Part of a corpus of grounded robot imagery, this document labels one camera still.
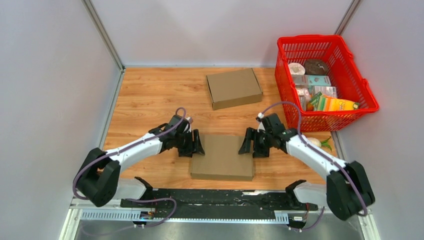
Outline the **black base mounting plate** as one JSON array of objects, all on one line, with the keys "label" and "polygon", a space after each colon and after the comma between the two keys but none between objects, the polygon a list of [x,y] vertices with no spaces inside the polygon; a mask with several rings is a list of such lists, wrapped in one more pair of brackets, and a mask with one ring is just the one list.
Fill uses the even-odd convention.
[{"label": "black base mounting plate", "polygon": [[122,208],[150,208],[155,218],[173,219],[271,220],[276,211],[305,214],[316,211],[315,204],[296,203],[285,191],[229,189],[154,188],[142,196],[142,203],[123,199]]}]

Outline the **brown cardboard sheet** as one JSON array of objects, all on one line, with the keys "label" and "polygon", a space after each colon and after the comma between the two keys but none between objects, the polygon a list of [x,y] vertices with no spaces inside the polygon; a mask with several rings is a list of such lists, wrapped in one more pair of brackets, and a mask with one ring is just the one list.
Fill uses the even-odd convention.
[{"label": "brown cardboard sheet", "polygon": [[254,177],[254,161],[250,153],[239,154],[242,136],[201,134],[204,155],[194,154],[190,176],[199,180],[248,181]]}]

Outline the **green leafy item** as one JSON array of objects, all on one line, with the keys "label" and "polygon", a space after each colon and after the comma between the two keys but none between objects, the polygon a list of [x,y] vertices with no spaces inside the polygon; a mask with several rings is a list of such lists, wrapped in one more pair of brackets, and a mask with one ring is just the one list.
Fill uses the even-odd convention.
[{"label": "green leafy item", "polygon": [[322,148],[328,148],[330,151],[332,151],[333,149],[332,149],[331,145],[329,144],[329,141],[331,140],[331,138],[332,137],[329,136],[327,139],[321,141],[320,142],[321,147]]}]

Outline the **brown cardboard box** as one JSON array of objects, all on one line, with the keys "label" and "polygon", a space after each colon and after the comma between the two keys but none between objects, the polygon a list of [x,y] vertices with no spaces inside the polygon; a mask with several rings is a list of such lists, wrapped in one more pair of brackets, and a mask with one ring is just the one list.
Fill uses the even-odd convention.
[{"label": "brown cardboard box", "polygon": [[263,90],[252,68],[208,74],[206,83],[214,111],[259,103]]}]

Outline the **red plastic basket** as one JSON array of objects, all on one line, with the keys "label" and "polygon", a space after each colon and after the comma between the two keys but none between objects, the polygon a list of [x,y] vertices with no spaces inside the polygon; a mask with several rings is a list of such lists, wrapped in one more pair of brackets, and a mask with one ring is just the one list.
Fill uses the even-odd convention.
[{"label": "red plastic basket", "polygon": [[280,37],[277,46],[275,81],[287,128],[339,131],[379,110],[341,36]]}]

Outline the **white egg-shaped object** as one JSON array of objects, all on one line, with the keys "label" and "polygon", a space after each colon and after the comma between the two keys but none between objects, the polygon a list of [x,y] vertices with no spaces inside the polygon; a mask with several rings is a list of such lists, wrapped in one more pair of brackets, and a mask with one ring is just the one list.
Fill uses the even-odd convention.
[{"label": "white egg-shaped object", "polygon": [[319,139],[314,138],[314,137],[308,137],[307,140],[314,146],[321,148],[322,147],[322,143]]}]

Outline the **green product box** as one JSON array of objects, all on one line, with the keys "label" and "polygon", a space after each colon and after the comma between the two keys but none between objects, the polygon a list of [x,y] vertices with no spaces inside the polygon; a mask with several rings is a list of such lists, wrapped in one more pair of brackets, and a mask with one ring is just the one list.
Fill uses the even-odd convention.
[{"label": "green product box", "polygon": [[322,96],[321,92],[318,92],[312,96],[311,100],[306,104],[307,112],[313,112],[317,109],[321,96]]}]

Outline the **pink white product box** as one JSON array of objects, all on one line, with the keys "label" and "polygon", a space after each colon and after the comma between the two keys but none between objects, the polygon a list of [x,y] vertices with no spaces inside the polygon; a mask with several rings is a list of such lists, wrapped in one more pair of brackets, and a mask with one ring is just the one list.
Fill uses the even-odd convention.
[{"label": "pink white product box", "polygon": [[337,98],[337,90],[334,86],[313,86],[312,88],[296,88],[297,95],[300,101],[302,110],[307,110],[307,103],[312,100],[312,97],[318,93],[326,97]]}]

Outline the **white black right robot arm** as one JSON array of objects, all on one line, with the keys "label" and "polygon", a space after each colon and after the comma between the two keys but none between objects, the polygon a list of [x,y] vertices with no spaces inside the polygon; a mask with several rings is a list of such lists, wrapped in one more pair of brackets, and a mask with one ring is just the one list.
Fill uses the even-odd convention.
[{"label": "white black right robot arm", "polygon": [[325,180],[325,184],[313,184],[301,179],[287,186],[285,203],[289,208],[314,204],[329,208],[345,221],[375,203],[365,168],[359,162],[346,162],[327,153],[295,128],[286,128],[275,113],[260,114],[257,120],[257,129],[246,129],[238,154],[268,158],[270,149],[275,148],[301,160]]}]

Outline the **aluminium rail frame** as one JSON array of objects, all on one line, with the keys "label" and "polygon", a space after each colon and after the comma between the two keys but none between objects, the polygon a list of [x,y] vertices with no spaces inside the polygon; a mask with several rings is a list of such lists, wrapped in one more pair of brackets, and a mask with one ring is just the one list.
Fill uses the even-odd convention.
[{"label": "aluminium rail frame", "polygon": [[378,240],[374,217],[338,219],[319,206],[304,214],[278,210],[272,219],[155,218],[152,208],[121,207],[114,199],[96,207],[71,202],[62,240]]}]

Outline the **white round container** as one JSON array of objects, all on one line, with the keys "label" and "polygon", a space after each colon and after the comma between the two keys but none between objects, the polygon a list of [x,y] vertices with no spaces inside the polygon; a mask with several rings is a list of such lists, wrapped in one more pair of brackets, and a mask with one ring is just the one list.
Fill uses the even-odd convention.
[{"label": "white round container", "polygon": [[288,69],[291,75],[305,75],[306,73],[304,66],[297,62],[289,63]]}]

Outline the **orange yellow product box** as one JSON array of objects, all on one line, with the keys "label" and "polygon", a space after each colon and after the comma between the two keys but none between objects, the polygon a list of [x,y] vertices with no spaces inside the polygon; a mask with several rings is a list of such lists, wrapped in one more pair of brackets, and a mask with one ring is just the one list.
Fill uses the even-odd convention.
[{"label": "orange yellow product box", "polygon": [[353,111],[359,109],[359,103],[334,97],[320,97],[316,110],[322,112]]}]

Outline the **teal product box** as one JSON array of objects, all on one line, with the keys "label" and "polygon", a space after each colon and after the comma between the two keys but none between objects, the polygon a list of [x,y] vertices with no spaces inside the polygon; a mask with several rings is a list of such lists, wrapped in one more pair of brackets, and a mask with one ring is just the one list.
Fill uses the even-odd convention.
[{"label": "teal product box", "polygon": [[311,88],[314,86],[332,86],[330,78],[326,75],[291,75],[297,88]]}]

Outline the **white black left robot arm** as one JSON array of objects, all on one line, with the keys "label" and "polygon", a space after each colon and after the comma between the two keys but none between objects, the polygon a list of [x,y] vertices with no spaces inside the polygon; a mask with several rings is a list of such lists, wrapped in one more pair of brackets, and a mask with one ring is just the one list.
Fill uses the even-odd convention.
[{"label": "white black left robot arm", "polygon": [[121,179],[131,166],[172,148],[179,157],[204,155],[198,129],[192,129],[191,119],[175,114],[168,123],[152,128],[141,138],[121,147],[103,151],[96,147],[89,151],[73,181],[77,198],[102,207],[113,199],[134,200],[140,207],[148,207],[153,194],[140,178]]}]

